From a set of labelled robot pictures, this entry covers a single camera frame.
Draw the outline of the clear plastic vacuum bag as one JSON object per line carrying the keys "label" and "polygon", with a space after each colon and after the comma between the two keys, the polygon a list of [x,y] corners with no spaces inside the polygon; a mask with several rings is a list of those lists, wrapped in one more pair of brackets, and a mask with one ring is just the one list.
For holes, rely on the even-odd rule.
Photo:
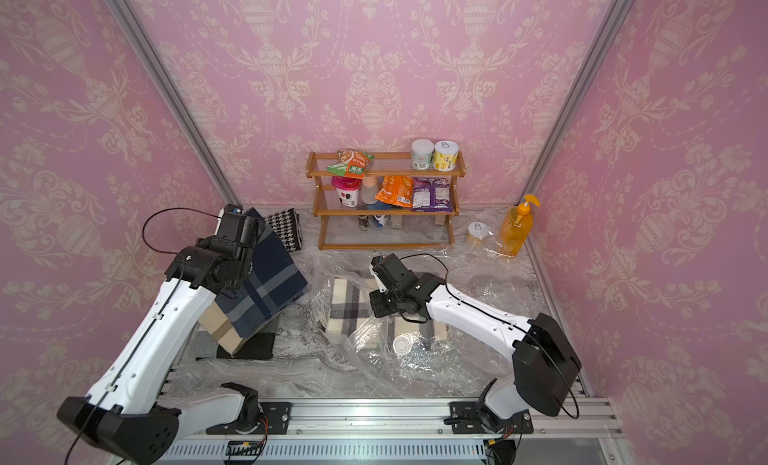
{"label": "clear plastic vacuum bag", "polygon": [[[213,339],[197,331],[164,391],[186,397],[224,382],[263,398],[425,398],[476,396],[493,378],[513,373],[507,358],[457,326],[374,318],[368,301],[373,255],[389,251],[319,250],[318,230],[303,226],[294,260],[309,279],[307,295],[253,337],[274,334],[273,358],[215,358]],[[525,251],[508,259],[462,240],[428,253],[449,269],[459,289],[503,312],[549,312]]]}

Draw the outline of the navy grey plaid scarf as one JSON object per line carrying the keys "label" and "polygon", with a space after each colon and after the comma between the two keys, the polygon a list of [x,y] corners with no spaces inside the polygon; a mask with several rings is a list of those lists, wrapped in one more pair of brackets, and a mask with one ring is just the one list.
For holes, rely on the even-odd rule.
{"label": "navy grey plaid scarf", "polygon": [[215,301],[242,340],[250,339],[309,290],[308,281],[261,214],[254,208],[245,214],[255,218],[259,230],[251,273],[240,288],[223,290]]}

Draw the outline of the black white houndstooth scarf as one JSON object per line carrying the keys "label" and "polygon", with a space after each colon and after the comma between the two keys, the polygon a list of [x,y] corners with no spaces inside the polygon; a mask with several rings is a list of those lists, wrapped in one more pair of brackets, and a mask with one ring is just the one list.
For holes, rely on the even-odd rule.
{"label": "black white houndstooth scarf", "polygon": [[280,238],[288,252],[302,249],[300,216],[294,208],[275,212],[267,216],[265,221]]}

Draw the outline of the beige brown plaid scarf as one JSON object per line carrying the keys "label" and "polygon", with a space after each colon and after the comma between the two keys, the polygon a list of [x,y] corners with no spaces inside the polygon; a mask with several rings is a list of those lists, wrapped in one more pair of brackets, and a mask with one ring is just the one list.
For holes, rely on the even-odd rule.
{"label": "beige brown plaid scarf", "polygon": [[216,303],[202,313],[198,323],[230,355],[237,353],[245,341]]}

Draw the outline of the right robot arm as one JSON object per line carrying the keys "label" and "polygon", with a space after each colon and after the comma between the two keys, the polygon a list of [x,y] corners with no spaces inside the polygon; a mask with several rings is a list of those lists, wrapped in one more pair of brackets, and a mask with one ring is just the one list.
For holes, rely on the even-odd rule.
{"label": "right robot arm", "polygon": [[495,350],[513,372],[491,380],[467,415],[447,422],[474,423],[507,437],[513,417],[535,410],[548,417],[565,411],[582,363],[558,322],[540,313],[534,318],[496,309],[461,292],[442,277],[416,274],[394,254],[375,256],[370,272],[377,289],[369,294],[375,317],[396,315],[418,325],[454,327]]}

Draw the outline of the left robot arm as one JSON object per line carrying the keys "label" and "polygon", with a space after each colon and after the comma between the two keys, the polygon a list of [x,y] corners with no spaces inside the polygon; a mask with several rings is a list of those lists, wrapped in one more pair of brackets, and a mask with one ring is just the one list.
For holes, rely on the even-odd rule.
{"label": "left robot arm", "polygon": [[202,314],[252,271],[266,225],[253,213],[225,206],[214,235],[180,250],[158,295],[118,358],[84,396],[64,399],[58,420],[76,443],[134,464],[153,464],[178,440],[211,427],[248,433],[264,423],[256,390],[227,382],[214,391],[162,402],[168,374]]}

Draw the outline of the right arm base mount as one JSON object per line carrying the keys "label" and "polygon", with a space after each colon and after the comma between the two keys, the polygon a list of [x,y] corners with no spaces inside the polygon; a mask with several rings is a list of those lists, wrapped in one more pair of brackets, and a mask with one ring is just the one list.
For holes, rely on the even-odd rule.
{"label": "right arm base mount", "polygon": [[443,420],[443,424],[450,426],[454,434],[499,434],[503,439],[515,434],[532,434],[534,427],[528,410],[502,419],[484,404],[484,399],[495,382],[496,379],[492,379],[474,402],[450,402],[449,416]]}

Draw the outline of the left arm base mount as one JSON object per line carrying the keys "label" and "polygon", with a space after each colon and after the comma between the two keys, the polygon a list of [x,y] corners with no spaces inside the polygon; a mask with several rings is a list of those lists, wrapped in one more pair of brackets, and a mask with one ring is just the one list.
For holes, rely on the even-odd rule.
{"label": "left arm base mount", "polygon": [[244,403],[235,420],[207,428],[207,435],[287,434],[291,419],[291,402],[262,402],[255,389],[234,382],[223,383],[221,387],[237,392],[244,399]]}

